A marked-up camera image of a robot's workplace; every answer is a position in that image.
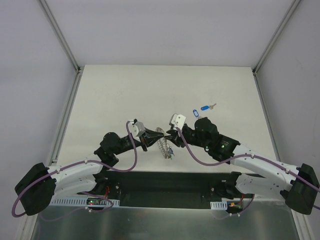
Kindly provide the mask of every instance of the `key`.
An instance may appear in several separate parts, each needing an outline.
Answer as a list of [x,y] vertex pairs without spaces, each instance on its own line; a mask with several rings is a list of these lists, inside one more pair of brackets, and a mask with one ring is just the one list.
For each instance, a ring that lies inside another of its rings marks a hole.
[[215,105],[217,105],[217,104],[215,103],[215,104],[213,104],[213,105],[210,105],[209,108],[210,108],[210,109],[214,109]]

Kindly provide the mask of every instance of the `gray wall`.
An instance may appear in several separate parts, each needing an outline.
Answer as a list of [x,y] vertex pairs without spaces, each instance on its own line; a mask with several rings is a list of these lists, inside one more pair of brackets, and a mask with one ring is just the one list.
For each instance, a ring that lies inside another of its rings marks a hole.
[[14,187],[48,161],[75,71],[36,0],[1,1],[0,52],[0,236],[12,240]]
[[[304,0],[258,72],[282,161],[320,177],[320,1]],[[316,204],[320,205],[318,196]],[[309,217],[320,239],[320,211]]]

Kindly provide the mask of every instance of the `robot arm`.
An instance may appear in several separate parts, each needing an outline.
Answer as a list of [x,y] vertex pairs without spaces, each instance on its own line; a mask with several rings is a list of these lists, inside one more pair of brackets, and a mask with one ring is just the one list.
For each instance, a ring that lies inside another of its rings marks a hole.
[[[163,133],[145,128],[143,123],[136,119],[128,122],[127,127],[134,145],[141,146],[145,152],[148,147],[164,137]],[[116,133],[109,132],[103,137],[100,147],[93,154],[69,163],[68,166],[71,165],[71,167],[62,165],[45,167],[43,163],[34,165],[14,190],[20,195],[31,183],[51,174],[30,187],[20,198],[28,216],[37,214],[44,210],[52,200],[94,189],[99,180],[99,173],[109,169],[99,163],[107,164],[112,168],[119,161],[115,155],[133,148],[129,135],[120,138]]]
[[296,174],[319,188],[319,182],[311,166],[301,167],[276,162],[261,156],[253,149],[240,144],[235,139],[218,132],[217,126],[205,117],[194,123],[194,130],[185,124],[186,117],[174,114],[170,120],[171,129],[165,138],[178,147],[185,147],[182,136],[189,145],[203,148],[213,159],[222,162],[233,156],[239,156],[230,162],[235,166],[246,168],[261,177],[253,177],[240,172],[232,172],[230,180],[223,183],[220,189],[215,189],[222,197],[233,198],[238,191],[243,194],[258,194],[285,201],[291,209],[310,214],[317,197],[317,191],[289,173]]

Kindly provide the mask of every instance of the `metal frame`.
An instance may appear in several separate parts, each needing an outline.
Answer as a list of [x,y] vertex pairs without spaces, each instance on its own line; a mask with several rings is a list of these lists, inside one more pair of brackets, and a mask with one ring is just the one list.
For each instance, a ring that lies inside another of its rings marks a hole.
[[[45,16],[47,17],[48,22],[50,23],[53,32],[55,33],[58,41],[61,44],[61,47],[63,48],[69,61],[71,62],[72,66],[74,67],[74,69],[76,71],[76,76],[75,76],[75,79],[74,79],[74,82],[72,85],[72,89],[69,93],[66,106],[64,108],[63,117],[62,117],[61,123],[59,125],[59,129],[57,131],[57,135],[55,138],[55,143],[54,143],[54,146],[53,146],[53,149],[52,149],[52,152],[50,155],[50,159],[48,162],[48,165],[51,165],[51,164],[55,164],[57,162],[57,158],[58,158],[58,155],[60,152],[60,148],[62,145],[64,134],[65,134],[65,131],[66,131],[66,128],[68,125],[71,110],[72,110],[72,107],[73,107],[73,104],[74,104],[74,101],[76,98],[77,90],[78,90],[78,87],[80,84],[83,67],[80,67],[78,65],[77,60],[76,60],[74,54],[72,53],[72,51],[71,51],[71,49],[70,49],[70,47],[69,47],[69,45],[63,35],[47,1],[46,0],[37,0],[37,1],[39,3],[40,7],[42,8]],[[260,89],[259,82],[257,80],[256,75],[257,75],[257,72],[260,70],[261,66],[263,65],[263,63],[265,62],[266,58],[268,57],[269,53],[271,52],[271,50],[275,46],[277,40],[281,36],[281,33],[284,31],[285,27],[287,26],[289,20],[293,16],[294,12],[297,10],[297,7],[301,3],[301,1],[302,0],[293,0],[292,1],[289,9],[285,13],[285,16],[283,17],[282,21],[280,22],[279,26],[277,27],[276,31],[274,32],[273,36],[271,37],[268,45],[266,46],[265,50],[263,51],[263,54],[261,55],[255,68],[253,69],[254,81],[256,83],[256,88],[257,88],[257,91],[258,91],[258,94],[260,97],[263,113],[265,116],[265,120],[267,123],[269,133],[270,133],[273,149],[274,149],[274,152],[275,152],[275,155],[276,155],[276,158],[278,161],[280,160],[279,151],[278,151],[277,145],[275,143],[274,134],[273,134],[273,131],[272,131],[272,128],[270,125],[268,110],[266,108],[263,93]],[[310,228],[307,217],[305,215],[296,213],[294,211],[292,211],[292,215],[294,217],[294,221],[295,221],[300,239],[301,240],[315,239],[313,236],[313,232]],[[36,219],[37,219],[37,215],[24,216],[24,219],[23,219],[23,221],[21,221],[21,224],[20,224],[20,227],[18,230],[18,234],[16,237],[17,240],[29,240],[31,238],[34,226],[36,224]]]

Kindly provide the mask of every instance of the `blue object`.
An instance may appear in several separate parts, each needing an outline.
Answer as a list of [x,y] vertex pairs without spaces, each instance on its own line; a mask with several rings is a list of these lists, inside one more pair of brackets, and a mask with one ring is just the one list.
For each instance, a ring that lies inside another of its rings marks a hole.
[[206,105],[206,106],[201,107],[200,109],[201,109],[202,111],[204,111],[204,110],[209,109],[209,106],[208,106],[208,105]]
[[199,113],[198,113],[198,111],[197,110],[193,110],[193,114],[194,114],[194,116],[197,118],[197,117],[199,117]]

